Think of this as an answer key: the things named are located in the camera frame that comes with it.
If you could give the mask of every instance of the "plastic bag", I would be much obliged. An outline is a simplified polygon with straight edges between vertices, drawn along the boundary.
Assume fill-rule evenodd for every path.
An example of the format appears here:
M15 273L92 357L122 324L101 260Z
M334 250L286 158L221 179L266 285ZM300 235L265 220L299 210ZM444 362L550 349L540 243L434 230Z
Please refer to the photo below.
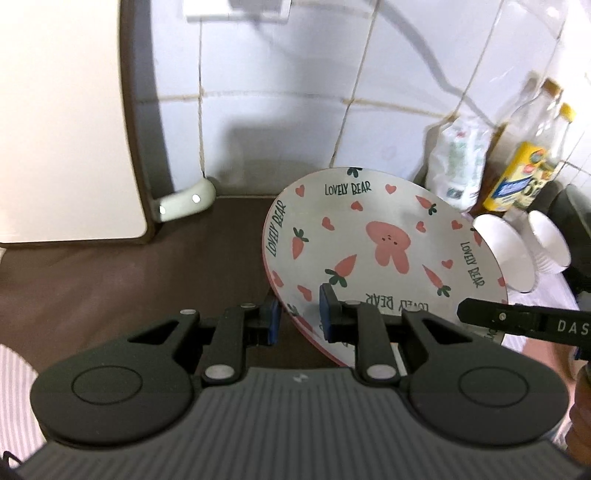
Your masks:
M439 132L429 155L427 190L467 212L478 199L490 128L477 118L460 117Z

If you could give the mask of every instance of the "pink striped cloth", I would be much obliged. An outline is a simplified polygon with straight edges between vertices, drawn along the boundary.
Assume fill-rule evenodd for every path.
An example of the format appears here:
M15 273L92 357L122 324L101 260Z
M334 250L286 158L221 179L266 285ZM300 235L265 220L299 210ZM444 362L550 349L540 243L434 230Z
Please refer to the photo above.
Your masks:
M36 378L20 355L0 344L0 458L8 450L24 462L45 443L29 401Z

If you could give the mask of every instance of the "bunny print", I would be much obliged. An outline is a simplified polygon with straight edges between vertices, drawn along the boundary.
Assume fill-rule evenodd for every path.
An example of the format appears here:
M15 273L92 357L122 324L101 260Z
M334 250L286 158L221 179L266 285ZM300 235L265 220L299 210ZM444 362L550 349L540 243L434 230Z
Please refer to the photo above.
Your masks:
M410 246L410 237L395 225L385 222L369 222L365 230L377 245L375 259L379 265L386 267L393 260L396 270L407 274L410 270L406 249Z

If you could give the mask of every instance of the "plate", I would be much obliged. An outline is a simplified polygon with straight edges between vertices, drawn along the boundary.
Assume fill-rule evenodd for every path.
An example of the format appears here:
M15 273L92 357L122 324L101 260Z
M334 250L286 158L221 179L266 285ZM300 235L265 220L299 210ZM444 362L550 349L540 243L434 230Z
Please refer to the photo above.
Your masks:
M352 366L355 350L324 339L318 301L325 282L339 300L393 315L424 309L457 324L465 298L507 302L495 257L459 212L412 182L366 168L321 170L287 187L267 214L262 254L296 326L340 365Z

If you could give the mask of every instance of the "bottle cap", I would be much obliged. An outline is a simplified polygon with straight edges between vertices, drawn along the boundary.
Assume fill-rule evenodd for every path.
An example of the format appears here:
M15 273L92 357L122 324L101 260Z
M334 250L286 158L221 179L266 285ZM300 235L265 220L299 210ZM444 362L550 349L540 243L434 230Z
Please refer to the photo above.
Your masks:
M558 97L562 93L562 87L552 79L544 80L542 90L545 90L553 97Z
M563 103L560 106L560 115L566 118L570 123L574 122L577 112L568 103Z

